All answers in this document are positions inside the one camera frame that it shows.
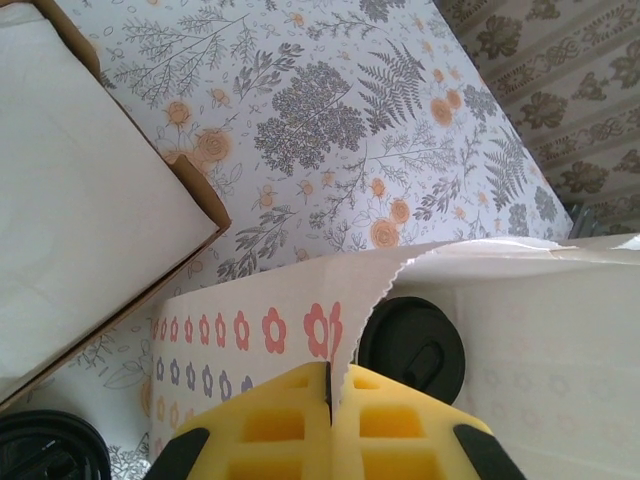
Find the white printed paper bag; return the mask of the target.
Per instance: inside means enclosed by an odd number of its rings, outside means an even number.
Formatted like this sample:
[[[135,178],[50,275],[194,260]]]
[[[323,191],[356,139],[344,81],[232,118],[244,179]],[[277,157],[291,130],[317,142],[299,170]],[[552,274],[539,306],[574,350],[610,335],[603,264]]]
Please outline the white printed paper bag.
[[[640,235],[340,254],[172,298],[152,324],[152,464],[192,417],[310,362],[331,364],[334,414],[374,307],[402,296],[457,329],[451,406],[523,480],[640,480]]]

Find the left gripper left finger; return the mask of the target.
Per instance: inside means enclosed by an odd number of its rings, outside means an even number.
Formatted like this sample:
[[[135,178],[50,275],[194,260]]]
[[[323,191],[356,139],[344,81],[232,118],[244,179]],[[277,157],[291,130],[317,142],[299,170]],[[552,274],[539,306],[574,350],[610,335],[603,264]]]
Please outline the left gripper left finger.
[[[331,480],[331,364],[310,362],[181,425],[149,480]]]

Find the black plastic cup lid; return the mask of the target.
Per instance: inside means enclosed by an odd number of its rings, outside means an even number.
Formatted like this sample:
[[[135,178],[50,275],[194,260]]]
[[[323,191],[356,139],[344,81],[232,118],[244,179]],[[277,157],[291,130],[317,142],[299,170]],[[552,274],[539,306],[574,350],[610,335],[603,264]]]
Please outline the black plastic cup lid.
[[[435,304],[415,296],[381,301],[360,337],[355,362],[446,404],[466,371],[461,337]]]
[[[82,418],[32,410],[0,418],[0,480],[112,480],[109,451]]]

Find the floral table cover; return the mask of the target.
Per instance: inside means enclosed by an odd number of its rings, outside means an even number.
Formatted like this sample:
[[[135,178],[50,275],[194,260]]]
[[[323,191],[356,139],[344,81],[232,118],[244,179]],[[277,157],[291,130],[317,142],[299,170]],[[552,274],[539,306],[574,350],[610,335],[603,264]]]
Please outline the floral table cover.
[[[571,221],[433,0],[57,0],[229,230],[159,293]]]

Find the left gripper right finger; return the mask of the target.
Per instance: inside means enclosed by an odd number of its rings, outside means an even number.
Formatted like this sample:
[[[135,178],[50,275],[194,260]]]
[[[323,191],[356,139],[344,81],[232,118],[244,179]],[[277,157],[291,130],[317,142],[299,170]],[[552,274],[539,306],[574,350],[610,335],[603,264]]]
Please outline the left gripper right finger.
[[[344,377],[331,480],[523,480],[478,418],[358,365]]]

